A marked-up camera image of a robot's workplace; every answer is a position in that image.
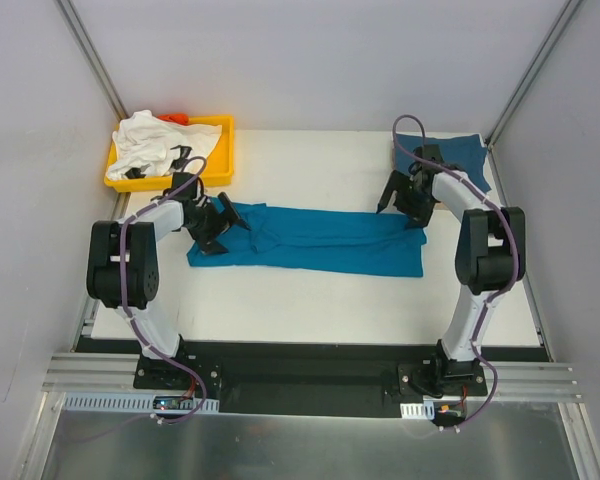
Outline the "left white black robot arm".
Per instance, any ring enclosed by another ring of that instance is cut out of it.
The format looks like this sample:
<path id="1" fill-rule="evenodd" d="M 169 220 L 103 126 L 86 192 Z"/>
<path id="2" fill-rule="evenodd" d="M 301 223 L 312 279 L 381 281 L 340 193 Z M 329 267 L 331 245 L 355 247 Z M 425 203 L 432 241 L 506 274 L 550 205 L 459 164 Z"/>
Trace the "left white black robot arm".
<path id="1" fill-rule="evenodd" d="M 222 255 L 228 249 L 218 237 L 233 227 L 250 229 L 229 197 L 220 193 L 212 201 L 198 176 L 180 172 L 172 175 L 170 188 L 138 212 L 97 221 L 91 228 L 87 292 L 127 321 L 144 357 L 161 360 L 156 375 L 168 388 L 184 387 L 192 367 L 178 356 L 181 336 L 156 299 L 158 243 L 184 229 L 203 254 Z"/>

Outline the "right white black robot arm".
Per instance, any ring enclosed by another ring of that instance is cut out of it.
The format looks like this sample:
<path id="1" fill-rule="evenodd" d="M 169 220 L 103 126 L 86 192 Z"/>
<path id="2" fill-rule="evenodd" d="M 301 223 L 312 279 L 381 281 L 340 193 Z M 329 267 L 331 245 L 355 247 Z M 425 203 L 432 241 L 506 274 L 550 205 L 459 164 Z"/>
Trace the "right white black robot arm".
<path id="1" fill-rule="evenodd" d="M 460 225 L 454 257 L 460 295 L 439 341 L 440 363 L 430 369 L 432 387 L 449 395 L 466 381 L 460 363 L 478 360 L 483 330 L 500 298 L 524 276 L 525 215 L 492 201 L 465 172 L 443 160 L 438 145 L 403 152 L 413 163 L 404 172 L 391 172 L 376 211 L 393 205 L 406 215 L 408 229 L 425 228 L 441 204 Z"/>

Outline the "teal blue t-shirt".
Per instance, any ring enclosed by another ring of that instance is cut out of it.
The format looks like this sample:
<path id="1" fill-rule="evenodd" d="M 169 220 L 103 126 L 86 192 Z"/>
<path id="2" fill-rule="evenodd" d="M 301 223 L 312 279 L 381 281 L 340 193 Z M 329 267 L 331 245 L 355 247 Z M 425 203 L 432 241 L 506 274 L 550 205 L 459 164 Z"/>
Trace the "teal blue t-shirt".
<path id="1" fill-rule="evenodd" d="M 194 245 L 190 266 L 267 266 L 380 277 L 424 276 L 421 228 L 398 214 L 340 212 L 238 203 L 250 226 L 232 227 L 219 242 L 227 251 L 206 255 Z"/>

